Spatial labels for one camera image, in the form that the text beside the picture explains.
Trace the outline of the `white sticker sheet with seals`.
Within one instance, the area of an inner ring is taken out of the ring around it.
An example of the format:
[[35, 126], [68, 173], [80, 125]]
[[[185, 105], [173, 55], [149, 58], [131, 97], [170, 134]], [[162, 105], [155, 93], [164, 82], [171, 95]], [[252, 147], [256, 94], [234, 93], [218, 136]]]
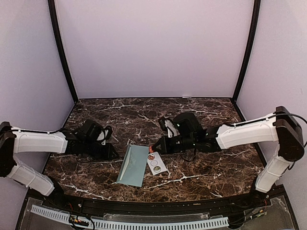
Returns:
[[147, 164], [153, 175], [158, 175], [167, 171], [167, 168], [158, 152], [149, 153], [147, 157]]

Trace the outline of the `blue-grey envelope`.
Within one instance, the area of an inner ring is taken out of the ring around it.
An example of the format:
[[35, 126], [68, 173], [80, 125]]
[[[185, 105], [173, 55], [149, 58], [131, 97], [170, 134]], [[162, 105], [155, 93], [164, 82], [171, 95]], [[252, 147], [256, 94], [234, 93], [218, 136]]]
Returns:
[[142, 187], [144, 173], [147, 164], [147, 157], [149, 154], [149, 147], [139, 146], [139, 145], [130, 145], [130, 146], [131, 146], [131, 155], [130, 155], [129, 165], [125, 171], [122, 180], [120, 181], [119, 178], [120, 178], [120, 173], [122, 171], [122, 166], [121, 166], [117, 178], [117, 183]]

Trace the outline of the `cream letter paper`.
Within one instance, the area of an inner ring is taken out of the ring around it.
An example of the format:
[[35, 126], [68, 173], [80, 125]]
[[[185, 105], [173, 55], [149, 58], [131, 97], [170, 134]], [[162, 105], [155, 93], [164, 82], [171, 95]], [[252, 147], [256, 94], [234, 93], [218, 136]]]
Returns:
[[126, 154], [125, 154], [125, 158], [124, 158], [124, 161], [123, 161], [123, 165], [122, 165], [122, 171], [120, 173], [120, 178], [119, 180], [121, 181], [124, 174], [125, 174], [125, 171], [129, 165], [129, 162], [130, 162], [130, 155], [131, 155], [131, 146], [129, 145], [127, 147], [127, 151], [126, 151]]

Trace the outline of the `white-sleeved left robot arm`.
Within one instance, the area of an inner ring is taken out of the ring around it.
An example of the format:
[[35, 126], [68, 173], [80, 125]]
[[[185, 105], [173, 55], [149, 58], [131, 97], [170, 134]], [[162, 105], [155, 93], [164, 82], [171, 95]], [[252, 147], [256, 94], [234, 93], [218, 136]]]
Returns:
[[49, 153], [65, 153], [68, 147], [66, 130], [39, 131], [0, 124], [0, 196], [4, 198], [20, 184], [43, 196], [61, 192], [61, 186], [42, 174], [43, 160]]

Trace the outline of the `white-sleeved robot arm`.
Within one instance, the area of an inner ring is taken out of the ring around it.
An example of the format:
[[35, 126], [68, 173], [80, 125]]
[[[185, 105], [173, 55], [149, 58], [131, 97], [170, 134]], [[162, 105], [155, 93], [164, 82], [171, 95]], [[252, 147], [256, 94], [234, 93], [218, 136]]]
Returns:
[[43, 196], [61, 192], [61, 186], [42, 174], [43, 160], [49, 153], [65, 153], [68, 147], [66, 130], [39, 131], [0, 124], [0, 196], [4, 198], [20, 184]]
[[295, 162], [303, 158], [307, 142], [300, 122], [306, 121], [279, 106], [275, 112], [260, 118], [216, 126], [213, 139], [221, 150], [246, 144], [272, 145], [272, 153], [265, 157], [266, 165], [255, 180], [255, 190], [267, 193]]

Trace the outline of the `white-sleeved right robot arm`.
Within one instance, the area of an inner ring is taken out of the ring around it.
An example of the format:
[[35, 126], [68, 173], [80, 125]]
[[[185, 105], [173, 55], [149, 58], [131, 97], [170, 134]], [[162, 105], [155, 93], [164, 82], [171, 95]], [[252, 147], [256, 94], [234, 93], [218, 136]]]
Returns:
[[300, 122], [306, 121], [279, 106], [275, 112], [260, 118], [216, 126], [213, 139], [221, 150], [246, 144], [272, 145], [272, 153], [265, 157], [266, 165], [255, 180], [255, 190], [267, 193], [295, 162], [303, 158], [307, 142]]

